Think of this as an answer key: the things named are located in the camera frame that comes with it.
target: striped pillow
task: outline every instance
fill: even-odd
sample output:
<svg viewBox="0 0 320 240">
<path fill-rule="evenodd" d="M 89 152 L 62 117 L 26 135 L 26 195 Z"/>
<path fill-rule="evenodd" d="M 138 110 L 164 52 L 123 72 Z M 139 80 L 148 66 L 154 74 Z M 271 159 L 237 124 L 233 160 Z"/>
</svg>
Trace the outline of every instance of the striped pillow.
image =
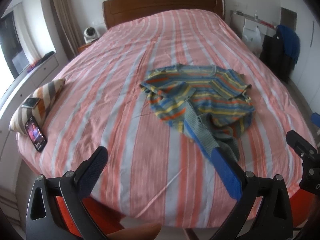
<svg viewBox="0 0 320 240">
<path fill-rule="evenodd" d="M 34 109 L 27 109 L 19 106 L 11 118 L 9 131 L 27 135 L 24 125 L 32 115 L 35 117 L 38 125 L 42 127 L 46 116 L 49 114 L 55 100 L 58 98 L 65 82 L 66 80 L 64 78 L 53 80 L 48 84 L 39 87 L 29 95 L 30 98 L 41 98 L 41 100 Z"/>
</svg>

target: striped bedsheet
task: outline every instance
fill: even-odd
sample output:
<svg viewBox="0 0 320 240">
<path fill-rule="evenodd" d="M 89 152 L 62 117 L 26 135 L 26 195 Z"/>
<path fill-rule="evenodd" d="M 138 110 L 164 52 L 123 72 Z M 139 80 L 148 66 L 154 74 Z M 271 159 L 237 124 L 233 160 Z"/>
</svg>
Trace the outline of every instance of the striped bedsheet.
<svg viewBox="0 0 320 240">
<path fill-rule="evenodd" d="M 37 153 L 18 134 L 20 153 L 50 178 L 75 170 L 103 145 L 109 162 L 92 197 L 125 215 L 168 226 L 221 225 L 235 201 L 198 146 L 157 119 L 139 88 L 148 71 L 177 63 L 215 64 L 244 74 L 256 114 L 238 140 L 239 164 L 260 177 L 282 174 L 289 196 L 297 192 L 301 160 L 285 134 L 294 129 L 315 145 L 300 112 L 227 24 L 198 9 L 166 11 L 107 31 L 56 77 L 66 78 L 66 86 L 44 123 L 44 151 Z"/>
</svg>

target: bed frame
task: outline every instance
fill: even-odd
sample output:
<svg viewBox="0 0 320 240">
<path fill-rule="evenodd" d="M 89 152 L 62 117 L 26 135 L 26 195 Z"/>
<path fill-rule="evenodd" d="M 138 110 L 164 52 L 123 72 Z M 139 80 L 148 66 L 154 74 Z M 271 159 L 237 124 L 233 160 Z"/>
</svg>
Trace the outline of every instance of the bed frame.
<svg viewBox="0 0 320 240">
<path fill-rule="evenodd" d="M 103 4 L 107 28 L 120 23 L 177 9 L 202 9 L 225 17 L 224 0 L 107 0 Z"/>
</svg>

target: striped shirt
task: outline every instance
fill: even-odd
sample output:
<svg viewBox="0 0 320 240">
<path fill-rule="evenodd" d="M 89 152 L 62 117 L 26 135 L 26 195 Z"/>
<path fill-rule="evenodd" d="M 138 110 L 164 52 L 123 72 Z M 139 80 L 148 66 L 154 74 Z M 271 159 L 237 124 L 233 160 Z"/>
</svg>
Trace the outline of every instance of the striped shirt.
<svg viewBox="0 0 320 240">
<path fill-rule="evenodd" d="M 250 126 L 254 106 L 246 95 L 251 86 L 236 71 L 177 64 L 153 70 L 140 87 L 158 118 L 192 139 L 200 138 L 202 132 L 193 130 L 191 135 L 185 123 L 198 119 L 212 133 L 215 146 L 239 161 L 235 138 Z"/>
</svg>

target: screw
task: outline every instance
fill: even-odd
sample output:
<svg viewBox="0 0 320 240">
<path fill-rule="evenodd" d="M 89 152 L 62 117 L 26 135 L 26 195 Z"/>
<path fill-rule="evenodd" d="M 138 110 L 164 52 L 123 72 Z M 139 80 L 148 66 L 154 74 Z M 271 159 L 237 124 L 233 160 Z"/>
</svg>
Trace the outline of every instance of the screw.
<svg viewBox="0 0 320 240">
<path fill-rule="evenodd" d="M 276 179 L 277 179 L 277 180 L 283 180 L 283 177 L 282 177 L 280 174 L 277 174 L 277 175 L 276 175 Z"/>
<path fill-rule="evenodd" d="M 70 177 L 73 176 L 73 174 L 74 174 L 73 171 L 67 171 L 66 174 L 65 174 L 65 176 L 66 176 L 67 178 L 70 178 Z"/>
<path fill-rule="evenodd" d="M 245 172 L 245 175 L 248 177 L 248 178 L 252 178 L 254 176 L 253 172 L 252 171 L 246 171 Z"/>
<path fill-rule="evenodd" d="M 38 175 L 38 176 L 36 177 L 36 180 L 38 180 L 38 181 L 40 181 L 41 179 L 43 179 L 43 175 L 42 175 L 42 174 L 40 174 L 40 175 Z"/>
</svg>

